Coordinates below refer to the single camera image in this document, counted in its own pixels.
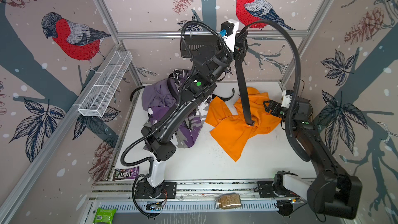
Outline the orange trousers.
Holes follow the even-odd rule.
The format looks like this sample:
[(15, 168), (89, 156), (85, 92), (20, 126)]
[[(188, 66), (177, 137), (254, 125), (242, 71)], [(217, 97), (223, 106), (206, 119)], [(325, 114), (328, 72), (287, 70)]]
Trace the orange trousers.
[(265, 111), (263, 102), (270, 100), (267, 92), (260, 92), (253, 87), (248, 87), (247, 90), (253, 125), (248, 125), (245, 121), (241, 99), (235, 102), (237, 114), (233, 115), (221, 98), (214, 98), (205, 120), (213, 126), (211, 136), (235, 162), (240, 159), (250, 138), (271, 133), (282, 120)]

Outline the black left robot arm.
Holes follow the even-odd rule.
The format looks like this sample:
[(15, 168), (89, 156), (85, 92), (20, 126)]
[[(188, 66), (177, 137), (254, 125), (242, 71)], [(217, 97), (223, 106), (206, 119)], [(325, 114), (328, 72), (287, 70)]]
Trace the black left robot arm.
[[(207, 29), (217, 40), (215, 45), (205, 45), (194, 54), (186, 40), (186, 30), (192, 25)], [(240, 99), (243, 106), (244, 120), (247, 125), (253, 125), (247, 86), (244, 78), (242, 62), (246, 56), (247, 28), (238, 30), (238, 22), (228, 20), (221, 25), (221, 31), (216, 32), (208, 25), (199, 21), (187, 22), (181, 30), (180, 42), (185, 47), (192, 68), (186, 80), (180, 86), (177, 102), (165, 116), (151, 128), (144, 130), (143, 137), (129, 145), (122, 153), (120, 162), (125, 167), (134, 167), (143, 162), (149, 162), (149, 171), (146, 175), (140, 174), (133, 182), (132, 201), (137, 210), (147, 218), (158, 217), (157, 213), (145, 212), (136, 201), (136, 187), (143, 185), (144, 190), (152, 198), (165, 195), (164, 163), (171, 158), (177, 148), (171, 138), (181, 123), (198, 108), (213, 93), (220, 76), (232, 62), (235, 63)], [(129, 151), (140, 142), (145, 142), (151, 155), (136, 162), (126, 162)]]

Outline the lilac purple trousers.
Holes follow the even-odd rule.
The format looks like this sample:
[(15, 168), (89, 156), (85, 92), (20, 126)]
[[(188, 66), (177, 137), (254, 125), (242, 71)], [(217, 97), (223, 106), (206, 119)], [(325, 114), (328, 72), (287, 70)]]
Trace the lilac purple trousers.
[(167, 79), (146, 86), (142, 95), (143, 110), (148, 113), (148, 124), (154, 125), (161, 120), (171, 107), (172, 97), (167, 89)]

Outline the black belt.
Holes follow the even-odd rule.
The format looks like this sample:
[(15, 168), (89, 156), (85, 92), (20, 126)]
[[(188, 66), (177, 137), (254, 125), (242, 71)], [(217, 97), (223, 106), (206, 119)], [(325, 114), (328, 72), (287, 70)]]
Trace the black belt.
[(169, 75), (166, 85), (172, 97), (172, 102), (168, 105), (168, 107), (172, 107), (176, 102), (178, 102), (180, 87), (185, 82), (189, 72), (189, 69), (175, 69)]
[[(301, 81), (301, 62), (300, 62), (300, 56), (298, 49), (291, 38), (291, 36), (288, 34), (288, 32), (278, 25), (277, 23), (270, 21), (270, 20), (259, 20), (255, 21), (247, 26), (245, 26), (240, 32), (242, 33), (244, 31), (247, 31), (249, 27), (251, 27), (254, 24), (258, 23), (265, 23), (276, 29), (283, 37), (284, 39), (288, 42), (291, 51), (293, 53), (293, 60), (295, 64), (295, 81), (294, 81), (294, 86), (293, 86), (293, 96), (292, 96), (292, 101), (290, 104), (290, 107), (287, 109), (287, 113), (285, 115), (285, 133), (288, 139), (288, 142), (292, 149), (295, 151), (295, 153), (305, 162), (310, 161), (310, 156), (307, 154), (305, 149), (301, 144), (299, 144), (299, 141), (293, 136), (293, 113), (296, 109), (296, 106), (298, 105), (298, 97), (299, 97), (299, 86), (300, 86), (300, 81)], [(226, 49), (227, 52), (231, 54), (230, 49), (228, 46), (225, 44), (223, 38), (221, 37), (220, 33), (217, 34), (218, 39), (220, 40), (221, 44), (223, 47)], [(249, 97), (248, 97), (248, 92), (246, 88), (246, 81), (244, 79), (244, 73), (243, 73), (243, 68), (240, 62), (235, 63), (236, 67), (236, 72), (237, 72), (237, 81), (238, 81), (238, 87), (239, 87), (239, 93), (240, 97), (242, 100), (243, 104), (243, 114), (244, 114), (244, 120), (246, 121), (247, 125), (254, 125), (253, 120), (251, 119), (251, 111), (249, 107)]]
[(134, 89), (134, 90), (132, 91), (132, 93), (130, 94), (130, 102), (133, 101), (133, 97), (134, 97), (135, 93), (139, 92), (139, 91), (142, 90), (142, 89), (145, 89), (145, 86), (137, 87), (136, 89)]

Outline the purple camouflage trousers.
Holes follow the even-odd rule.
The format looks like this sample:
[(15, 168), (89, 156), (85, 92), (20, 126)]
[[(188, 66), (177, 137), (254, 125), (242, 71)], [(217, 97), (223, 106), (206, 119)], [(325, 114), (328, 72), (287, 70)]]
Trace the purple camouflage trousers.
[(172, 136), (172, 143), (177, 148), (191, 148), (194, 146), (199, 133), (205, 122), (209, 104), (212, 101), (212, 95), (207, 97), (205, 102), (203, 102), (198, 108), (196, 108), (179, 126), (177, 131)]

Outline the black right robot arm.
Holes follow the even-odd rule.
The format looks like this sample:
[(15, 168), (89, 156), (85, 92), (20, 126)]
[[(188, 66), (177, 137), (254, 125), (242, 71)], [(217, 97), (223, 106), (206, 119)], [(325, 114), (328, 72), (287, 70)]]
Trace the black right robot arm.
[(263, 105), (267, 113), (282, 119), (289, 144), (303, 161), (312, 163), (316, 172), (315, 180), (309, 182), (294, 173), (279, 171), (274, 177), (274, 193), (278, 196), (293, 193), (305, 200), (316, 214), (355, 219), (362, 182), (339, 165), (322, 141), (310, 120), (309, 101), (298, 98), (291, 109), (291, 118), (289, 109), (276, 101), (264, 101)]

